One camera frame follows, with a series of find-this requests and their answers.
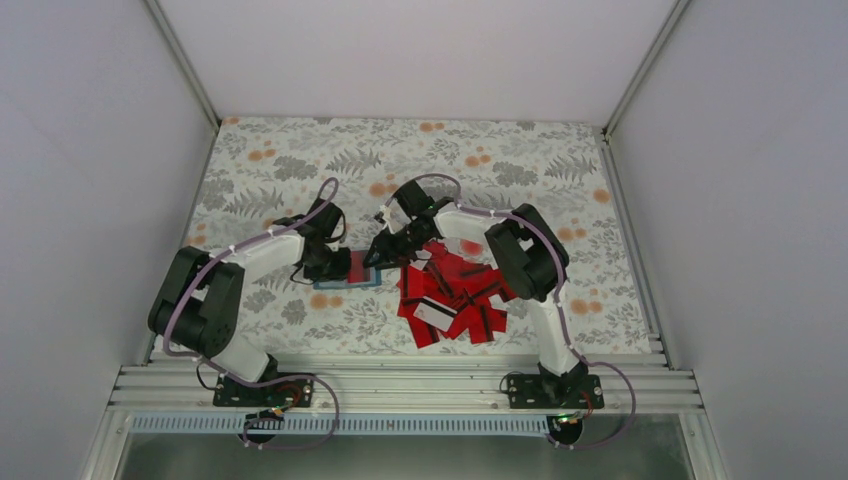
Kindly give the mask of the red card with black stripe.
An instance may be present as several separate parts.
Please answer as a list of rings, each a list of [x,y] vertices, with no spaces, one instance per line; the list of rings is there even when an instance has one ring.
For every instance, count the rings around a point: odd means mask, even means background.
[[[347,282],[351,285],[371,285],[376,280],[376,270],[365,266],[366,251],[354,250],[351,252],[351,265],[347,276]]]

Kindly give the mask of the teal card holder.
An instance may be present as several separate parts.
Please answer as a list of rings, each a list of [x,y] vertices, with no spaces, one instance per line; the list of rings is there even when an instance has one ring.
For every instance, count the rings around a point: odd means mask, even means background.
[[[316,290],[343,290],[381,286],[381,272],[374,267],[366,268],[364,266],[366,253],[366,250],[353,250],[351,252],[351,269],[345,279],[316,281],[313,287]]]

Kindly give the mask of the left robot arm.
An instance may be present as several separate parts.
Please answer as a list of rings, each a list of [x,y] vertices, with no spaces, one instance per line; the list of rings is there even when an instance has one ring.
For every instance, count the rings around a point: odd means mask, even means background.
[[[276,362],[236,332],[243,289],[284,266],[311,282],[346,279],[352,260],[340,244],[345,221],[341,208],[317,199],[306,214],[281,218],[217,254],[180,249],[151,307],[149,330],[165,347],[177,344],[181,355],[235,378],[252,404],[270,402],[278,391]]]

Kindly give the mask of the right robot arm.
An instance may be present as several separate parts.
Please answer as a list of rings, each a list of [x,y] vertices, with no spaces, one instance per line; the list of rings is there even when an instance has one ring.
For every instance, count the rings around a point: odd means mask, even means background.
[[[588,361],[569,334],[564,284],[569,256],[538,210],[522,204],[514,210],[486,210],[460,197],[439,200],[417,178],[392,196],[408,223],[394,227],[383,206],[376,219],[382,230],[363,260],[366,268],[400,268],[416,259],[434,240],[466,240],[488,248],[507,287],[528,301],[539,342],[539,378],[544,399],[565,407],[578,397],[588,377]]]

